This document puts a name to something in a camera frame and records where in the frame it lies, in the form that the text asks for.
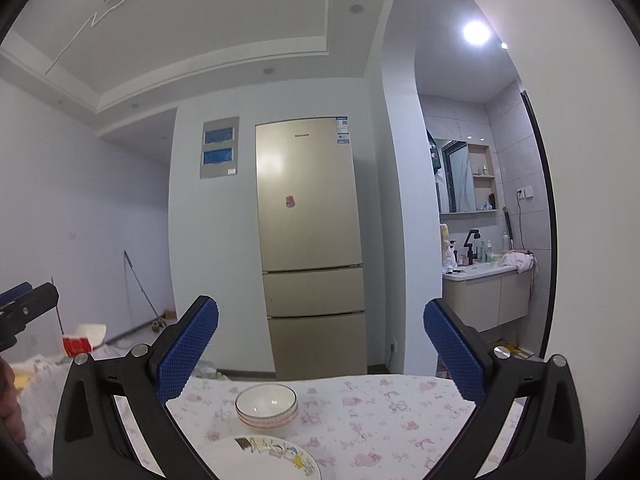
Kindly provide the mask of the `person left hand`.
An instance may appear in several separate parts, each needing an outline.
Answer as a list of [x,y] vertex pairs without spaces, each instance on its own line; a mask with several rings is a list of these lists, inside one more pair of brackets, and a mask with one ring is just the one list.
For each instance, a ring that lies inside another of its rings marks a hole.
[[17,390],[14,386],[14,371],[5,361],[1,361],[1,406],[0,415],[3,425],[17,444],[26,439],[26,429],[22,416],[22,409],[17,401]]

